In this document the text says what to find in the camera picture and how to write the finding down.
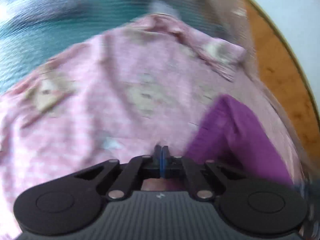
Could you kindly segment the pink bear print pillow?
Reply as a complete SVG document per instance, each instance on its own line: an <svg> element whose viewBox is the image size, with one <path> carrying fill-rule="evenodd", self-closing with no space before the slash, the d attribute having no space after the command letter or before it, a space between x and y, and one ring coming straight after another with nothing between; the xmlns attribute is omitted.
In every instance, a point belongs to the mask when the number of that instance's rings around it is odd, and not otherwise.
<svg viewBox="0 0 320 240"><path fill-rule="evenodd" d="M237 66L246 55L246 50L241 46L211 37L172 15L148 14L138 18L133 25L143 31L164 31L177 35L182 44L208 63L213 71L231 82L234 80Z"/></svg>

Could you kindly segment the wooden bed frame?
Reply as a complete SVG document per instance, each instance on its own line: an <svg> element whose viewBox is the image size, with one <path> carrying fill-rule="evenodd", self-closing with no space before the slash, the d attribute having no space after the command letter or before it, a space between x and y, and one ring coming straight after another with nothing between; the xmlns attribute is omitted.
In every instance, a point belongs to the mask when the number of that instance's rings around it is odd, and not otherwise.
<svg viewBox="0 0 320 240"><path fill-rule="evenodd" d="M243 0L258 58L260 78L285 109L307 154L319 157L317 107L284 36L254 0Z"/></svg>

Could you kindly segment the teal blue blanket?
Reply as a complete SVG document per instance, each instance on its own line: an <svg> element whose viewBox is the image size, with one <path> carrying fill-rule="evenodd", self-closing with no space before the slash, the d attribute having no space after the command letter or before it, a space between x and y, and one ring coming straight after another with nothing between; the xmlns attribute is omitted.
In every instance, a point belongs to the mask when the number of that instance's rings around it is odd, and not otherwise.
<svg viewBox="0 0 320 240"><path fill-rule="evenodd" d="M68 46L151 12L228 38L211 0L1 0L1 91Z"/></svg>

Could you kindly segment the pink bear print bedsheet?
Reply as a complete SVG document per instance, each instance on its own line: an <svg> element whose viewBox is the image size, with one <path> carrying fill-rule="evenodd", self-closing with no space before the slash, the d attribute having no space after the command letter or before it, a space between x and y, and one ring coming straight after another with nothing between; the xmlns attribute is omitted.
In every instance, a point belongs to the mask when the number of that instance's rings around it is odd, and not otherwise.
<svg viewBox="0 0 320 240"><path fill-rule="evenodd" d="M69 47L1 96L1 239L20 234L13 204L27 188L108 159L126 163L156 144L172 153L166 122L192 100L230 95L246 105L301 181L295 142L242 63L228 81L177 35L136 20Z"/></svg>

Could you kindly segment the purple garment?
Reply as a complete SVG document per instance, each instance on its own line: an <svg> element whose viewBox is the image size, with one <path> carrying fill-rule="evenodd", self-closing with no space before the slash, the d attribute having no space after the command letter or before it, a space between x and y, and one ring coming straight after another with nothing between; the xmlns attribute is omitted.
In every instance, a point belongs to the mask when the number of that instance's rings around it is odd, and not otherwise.
<svg viewBox="0 0 320 240"><path fill-rule="evenodd" d="M230 95L207 104L192 100L186 109L167 120L162 143L174 155L197 164L213 160L285 185L292 176L256 115Z"/></svg>

